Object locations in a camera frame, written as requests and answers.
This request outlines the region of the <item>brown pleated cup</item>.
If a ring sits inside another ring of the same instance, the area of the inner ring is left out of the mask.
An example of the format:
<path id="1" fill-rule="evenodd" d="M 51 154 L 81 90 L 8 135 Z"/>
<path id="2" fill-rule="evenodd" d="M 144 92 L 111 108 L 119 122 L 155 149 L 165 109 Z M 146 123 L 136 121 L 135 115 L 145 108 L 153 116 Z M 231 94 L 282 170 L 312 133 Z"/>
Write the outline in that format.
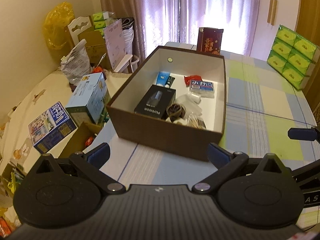
<path id="1" fill-rule="evenodd" d="M 178 119 L 184 119 L 185 117 L 185 107 L 179 103 L 173 103 L 166 109 L 168 118 L 171 122 L 174 122 Z"/>

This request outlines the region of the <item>blue white tissue pack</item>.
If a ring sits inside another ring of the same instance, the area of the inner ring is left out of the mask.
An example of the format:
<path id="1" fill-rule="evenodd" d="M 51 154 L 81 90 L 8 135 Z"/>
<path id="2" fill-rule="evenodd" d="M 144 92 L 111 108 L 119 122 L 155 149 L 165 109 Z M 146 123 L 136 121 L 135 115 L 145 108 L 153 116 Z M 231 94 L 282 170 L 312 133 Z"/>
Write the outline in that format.
<path id="1" fill-rule="evenodd" d="M 189 91 L 203 98 L 214 98 L 214 84 L 209 81 L 191 80 Z"/>

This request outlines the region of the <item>black shaver product box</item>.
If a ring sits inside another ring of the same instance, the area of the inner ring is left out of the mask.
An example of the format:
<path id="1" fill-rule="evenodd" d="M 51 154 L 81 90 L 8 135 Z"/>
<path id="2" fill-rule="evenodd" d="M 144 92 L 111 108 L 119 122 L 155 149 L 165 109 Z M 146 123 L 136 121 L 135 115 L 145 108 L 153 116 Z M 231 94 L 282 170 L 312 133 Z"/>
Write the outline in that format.
<path id="1" fill-rule="evenodd" d="M 175 99 L 175 89 L 152 85 L 135 107 L 134 112 L 165 120 L 168 117 L 166 109 Z"/>

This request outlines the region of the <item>red candy packet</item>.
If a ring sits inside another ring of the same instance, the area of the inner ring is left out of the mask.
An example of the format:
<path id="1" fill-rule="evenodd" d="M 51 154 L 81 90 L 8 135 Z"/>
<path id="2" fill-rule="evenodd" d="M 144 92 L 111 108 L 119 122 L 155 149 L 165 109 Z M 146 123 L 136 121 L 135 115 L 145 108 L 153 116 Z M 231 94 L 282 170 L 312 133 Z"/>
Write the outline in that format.
<path id="1" fill-rule="evenodd" d="M 191 81 L 202 81 L 202 77 L 199 75 L 190 75 L 190 76 L 184 76 L 184 83 L 187 87 L 190 86 Z"/>

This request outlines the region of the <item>blue white cream tube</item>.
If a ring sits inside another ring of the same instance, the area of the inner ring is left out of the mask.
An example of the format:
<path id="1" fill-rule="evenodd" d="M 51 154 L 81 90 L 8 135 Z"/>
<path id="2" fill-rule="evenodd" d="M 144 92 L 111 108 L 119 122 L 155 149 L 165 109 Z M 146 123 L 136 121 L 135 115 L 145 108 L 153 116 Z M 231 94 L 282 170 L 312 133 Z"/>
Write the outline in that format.
<path id="1" fill-rule="evenodd" d="M 164 87 L 170 77 L 169 72 L 158 72 L 157 79 L 156 79 L 156 85 Z"/>

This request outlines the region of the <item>checked tablecloth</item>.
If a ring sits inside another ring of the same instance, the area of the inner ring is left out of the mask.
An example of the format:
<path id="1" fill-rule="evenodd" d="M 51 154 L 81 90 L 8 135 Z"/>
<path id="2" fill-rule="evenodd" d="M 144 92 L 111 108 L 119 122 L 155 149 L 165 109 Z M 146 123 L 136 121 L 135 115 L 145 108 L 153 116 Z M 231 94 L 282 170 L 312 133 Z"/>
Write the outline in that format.
<path id="1" fill-rule="evenodd" d="M 227 77 L 225 132 L 220 146 L 260 158 L 275 153 L 291 169 L 319 159 L 319 143 L 291 140 L 292 127 L 315 125 L 301 91 L 295 90 L 265 61 L 222 51 Z M 111 157 L 101 171 L 123 185 L 187 184 L 215 172 L 208 163 L 154 150 L 120 139 L 107 122 L 94 141 L 109 144 Z"/>

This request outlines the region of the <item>blue illustrated flat box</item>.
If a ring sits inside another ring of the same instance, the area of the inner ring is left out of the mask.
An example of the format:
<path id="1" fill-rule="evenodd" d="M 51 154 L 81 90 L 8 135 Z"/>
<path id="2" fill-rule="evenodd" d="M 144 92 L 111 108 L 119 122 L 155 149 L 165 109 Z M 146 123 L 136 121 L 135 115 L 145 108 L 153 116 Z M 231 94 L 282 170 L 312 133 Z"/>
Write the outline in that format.
<path id="1" fill-rule="evenodd" d="M 76 128 L 76 124 L 59 101 L 28 125 L 33 146 L 41 154 L 48 153 Z"/>

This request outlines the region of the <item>green tissue box stack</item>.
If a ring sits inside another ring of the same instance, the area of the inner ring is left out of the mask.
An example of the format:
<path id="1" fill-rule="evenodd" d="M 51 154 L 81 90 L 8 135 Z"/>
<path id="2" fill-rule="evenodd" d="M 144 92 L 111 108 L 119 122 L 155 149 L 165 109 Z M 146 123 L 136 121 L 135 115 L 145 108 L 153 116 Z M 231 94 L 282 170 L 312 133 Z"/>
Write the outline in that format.
<path id="1" fill-rule="evenodd" d="M 319 46 L 279 25 L 267 63 L 296 90 L 306 87 L 318 60 Z"/>

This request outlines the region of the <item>brown cardboard storage box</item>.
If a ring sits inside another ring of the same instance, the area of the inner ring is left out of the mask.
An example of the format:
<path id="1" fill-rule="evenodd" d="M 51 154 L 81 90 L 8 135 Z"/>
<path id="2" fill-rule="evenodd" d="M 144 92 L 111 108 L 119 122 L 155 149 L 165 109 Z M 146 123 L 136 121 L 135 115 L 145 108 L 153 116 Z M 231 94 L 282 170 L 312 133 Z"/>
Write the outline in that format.
<path id="1" fill-rule="evenodd" d="M 226 63 L 220 55 L 159 46 L 107 104 L 118 137 L 207 161 L 225 129 Z"/>

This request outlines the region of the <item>white crumpled plastic bag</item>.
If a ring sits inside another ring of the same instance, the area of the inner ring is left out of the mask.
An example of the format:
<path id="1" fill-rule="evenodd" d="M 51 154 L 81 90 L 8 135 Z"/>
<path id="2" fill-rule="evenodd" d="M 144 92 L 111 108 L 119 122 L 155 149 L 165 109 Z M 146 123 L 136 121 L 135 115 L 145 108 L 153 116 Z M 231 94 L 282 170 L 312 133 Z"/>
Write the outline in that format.
<path id="1" fill-rule="evenodd" d="M 82 39 L 67 56 L 61 59 L 60 69 L 71 85 L 77 86 L 82 77 L 91 72 L 86 43 L 86 40 Z"/>

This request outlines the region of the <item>red gold gift box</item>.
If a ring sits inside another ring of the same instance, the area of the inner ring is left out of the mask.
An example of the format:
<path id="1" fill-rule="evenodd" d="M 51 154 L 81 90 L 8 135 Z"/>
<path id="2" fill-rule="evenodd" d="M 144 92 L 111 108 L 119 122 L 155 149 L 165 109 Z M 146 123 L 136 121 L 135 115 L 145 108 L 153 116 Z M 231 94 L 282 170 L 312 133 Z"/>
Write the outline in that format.
<path id="1" fill-rule="evenodd" d="M 196 51 L 220 55 L 223 29 L 200 27 Z"/>

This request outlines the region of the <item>lilac paper gift bag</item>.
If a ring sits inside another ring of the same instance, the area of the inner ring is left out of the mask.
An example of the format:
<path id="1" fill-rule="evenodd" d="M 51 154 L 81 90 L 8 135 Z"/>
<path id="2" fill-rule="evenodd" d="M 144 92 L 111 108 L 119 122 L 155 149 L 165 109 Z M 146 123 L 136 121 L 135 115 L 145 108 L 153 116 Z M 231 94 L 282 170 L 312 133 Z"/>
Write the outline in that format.
<path id="1" fill-rule="evenodd" d="M 111 68 L 115 70 L 126 55 L 121 20 L 116 20 L 104 29 L 106 49 Z"/>

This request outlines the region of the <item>brown white cutout carton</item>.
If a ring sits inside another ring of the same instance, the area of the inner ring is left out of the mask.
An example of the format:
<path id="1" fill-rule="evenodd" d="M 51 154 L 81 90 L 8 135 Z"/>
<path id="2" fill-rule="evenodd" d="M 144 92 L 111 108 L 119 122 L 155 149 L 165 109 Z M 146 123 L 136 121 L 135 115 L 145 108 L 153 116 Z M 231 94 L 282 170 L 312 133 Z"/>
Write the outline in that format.
<path id="1" fill-rule="evenodd" d="M 71 48 L 74 48 L 81 40 L 85 40 L 90 64 L 101 66 L 111 70 L 110 60 L 107 54 L 106 42 L 99 30 L 95 30 L 91 16 L 78 17 L 64 27 Z"/>

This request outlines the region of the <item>yellow plastic bag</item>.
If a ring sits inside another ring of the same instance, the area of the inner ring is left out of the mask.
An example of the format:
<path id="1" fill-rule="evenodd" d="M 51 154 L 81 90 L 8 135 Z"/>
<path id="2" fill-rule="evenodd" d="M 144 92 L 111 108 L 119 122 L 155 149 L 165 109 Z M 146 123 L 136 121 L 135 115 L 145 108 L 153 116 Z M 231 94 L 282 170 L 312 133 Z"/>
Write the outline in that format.
<path id="1" fill-rule="evenodd" d="M 75 19 L 73 6 L 62 2 L 48 12 L 42 25 L 46 45 L 51 50 L 61 50 L 68 42 L 65 27 Z"/>

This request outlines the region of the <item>purple curtain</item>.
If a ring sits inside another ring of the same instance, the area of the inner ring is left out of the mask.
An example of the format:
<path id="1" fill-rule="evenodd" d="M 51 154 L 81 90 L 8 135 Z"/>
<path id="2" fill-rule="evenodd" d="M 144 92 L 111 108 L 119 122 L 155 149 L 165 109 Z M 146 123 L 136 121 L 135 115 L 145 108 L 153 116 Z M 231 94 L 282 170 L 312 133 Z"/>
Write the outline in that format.
<path id="1" fill-rule="evenodd" d="M 196 44 L 200 27 L 223 30 L 222 50 L 249 55 L 260 0 L 100 0 L 103 10 L 132 17 L 141 60 L 167 42 Z"/>

